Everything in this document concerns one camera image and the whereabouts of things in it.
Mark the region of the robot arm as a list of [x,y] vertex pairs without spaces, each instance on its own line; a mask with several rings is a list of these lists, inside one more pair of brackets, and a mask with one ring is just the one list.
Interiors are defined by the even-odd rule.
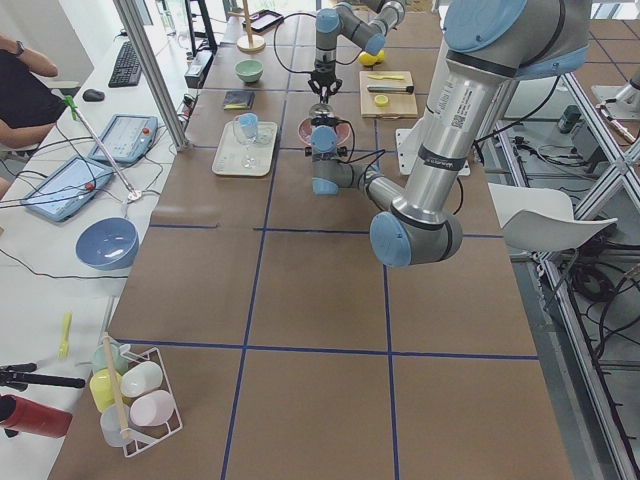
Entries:
[[399,25],[406,14],[405,1],[364,1],[364,4],[377,13],[369,23],[355,14],[348,2],[320,9],[316,14],[314,69],[308,84],[319,96],[320,103],[328,104],[329,98],[342,85],[336,77],[338,37],[344,36],[362,51],[377,55],[384,47],[389,31]]
[[389,267],[439,262],[459,249],[463,233],[445,202],[464,166],[490,103],[506,81],[559,76],[586,60],[591,5],[587,1],[454,1],[423,117],[415,125],[415,161],[397,185],[375,167],[342,161],[337,117],[328,100],[340,88],[335,74],[339,38],[378,53],[406,12],[402,1],[373,1],[364,22],[342,2],[316,15],[316,55],[310,86],[320,100],[309,112],[312,187],[318,195],[361,190],[378,206],[369,236]]

